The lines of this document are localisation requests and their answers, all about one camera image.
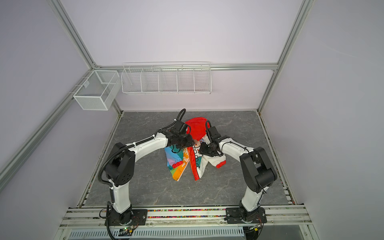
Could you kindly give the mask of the colourful rainbow kids jacket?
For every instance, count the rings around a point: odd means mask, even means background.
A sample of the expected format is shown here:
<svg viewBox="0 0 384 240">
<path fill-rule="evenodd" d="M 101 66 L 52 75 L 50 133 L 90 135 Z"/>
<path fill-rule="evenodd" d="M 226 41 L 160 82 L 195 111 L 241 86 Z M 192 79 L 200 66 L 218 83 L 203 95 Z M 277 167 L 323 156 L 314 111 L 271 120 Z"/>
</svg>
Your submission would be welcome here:
<svg viewBox="0 0 384 240">
<path fill-rule="evenodd" d="M 179 181 L 188 165 L 191 165 L 194 179 L 199 180 L 205 172 L 207 164 L 211 164 L 217 169 L 224 166 L 226 156 L 210 157 L 199 152 L 202 144 L 209 144 L 206 134 L 207 119 L 203 117 L 192 118 L 187 121 L 190 128 L 187 133 L 194 139 L 194 145 L 185 149 L 178 149 L 176 146 L 166 147 L 167 167 L 175 181 Z"/>
</svg>

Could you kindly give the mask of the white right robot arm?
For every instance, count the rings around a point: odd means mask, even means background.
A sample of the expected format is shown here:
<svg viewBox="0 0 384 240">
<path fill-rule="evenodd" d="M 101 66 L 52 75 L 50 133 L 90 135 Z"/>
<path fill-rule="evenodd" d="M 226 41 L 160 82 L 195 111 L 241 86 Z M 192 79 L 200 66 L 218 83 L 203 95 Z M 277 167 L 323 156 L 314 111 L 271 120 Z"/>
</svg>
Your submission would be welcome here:
<svg viewBox="0 0 384 240">
<path fill-rule="evenodd" d="M 247 185 L 245 195 L 240 204 L 246 213 L 251 213 L 260 207 L 260 201 L 267 189 L 277 180 L 278 174 L 266 150 L 262 147 L 251 149 L 232 138 L 221 136 L 216 127 L 206 122 L 208 143 L 202 143 L 199 153 L 204 157 L 231 156 L 239 161 L 244 181 Z"/>
</svg>

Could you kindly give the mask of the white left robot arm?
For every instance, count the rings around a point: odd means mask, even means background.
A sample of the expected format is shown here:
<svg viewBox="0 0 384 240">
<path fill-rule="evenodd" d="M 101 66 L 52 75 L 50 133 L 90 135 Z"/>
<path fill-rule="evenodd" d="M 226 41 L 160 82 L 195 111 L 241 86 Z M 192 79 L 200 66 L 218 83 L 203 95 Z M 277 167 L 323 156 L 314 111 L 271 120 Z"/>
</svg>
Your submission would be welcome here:
<svg viewBox="0 0 384 240">
<path fill-rule="evenodd" d="M 123 214 L 131 207 L 129 184 L 134 176 L 135 164 L 141 158 L 159 149 L 177 147 L 182 150 L 194 145 L 189 134 L 191 127 L 181 120 L 159 129 L 152 136 L 123 145 L 118 143 L 98 172 L 98 181 L 110 189 L 112 208 Z"/>
</svg>

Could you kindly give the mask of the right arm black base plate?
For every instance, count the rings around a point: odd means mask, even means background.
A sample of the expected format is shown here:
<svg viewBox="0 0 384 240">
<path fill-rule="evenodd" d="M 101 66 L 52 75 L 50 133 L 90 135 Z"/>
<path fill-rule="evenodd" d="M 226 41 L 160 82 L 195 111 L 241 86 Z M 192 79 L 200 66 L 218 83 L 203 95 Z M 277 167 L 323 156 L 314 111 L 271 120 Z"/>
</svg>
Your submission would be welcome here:
<svg viewBox="0 0 384 240">
<path fill-rule="evenodd" d="M 266 212 L 262 207 L 251 212 L 243 207 L 226 208 L 224 220 L 228 224 L 265 224 L 267 222 Z"/>
</svg>

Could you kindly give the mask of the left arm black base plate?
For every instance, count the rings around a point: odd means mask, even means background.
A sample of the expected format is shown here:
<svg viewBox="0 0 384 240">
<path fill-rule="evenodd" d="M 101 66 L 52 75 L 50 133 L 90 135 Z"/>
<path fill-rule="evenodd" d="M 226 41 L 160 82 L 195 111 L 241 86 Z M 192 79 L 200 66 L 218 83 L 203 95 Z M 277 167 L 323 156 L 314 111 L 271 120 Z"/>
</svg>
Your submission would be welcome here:
<svg viewBox="0 0 384 240">
<path fill-rule="evenodd" d="M 120 214 L 113 208 L 107 214 L 105 226 L 143 226 L 146 224 L 147 209 L 128 209 Z"/>
</svg>

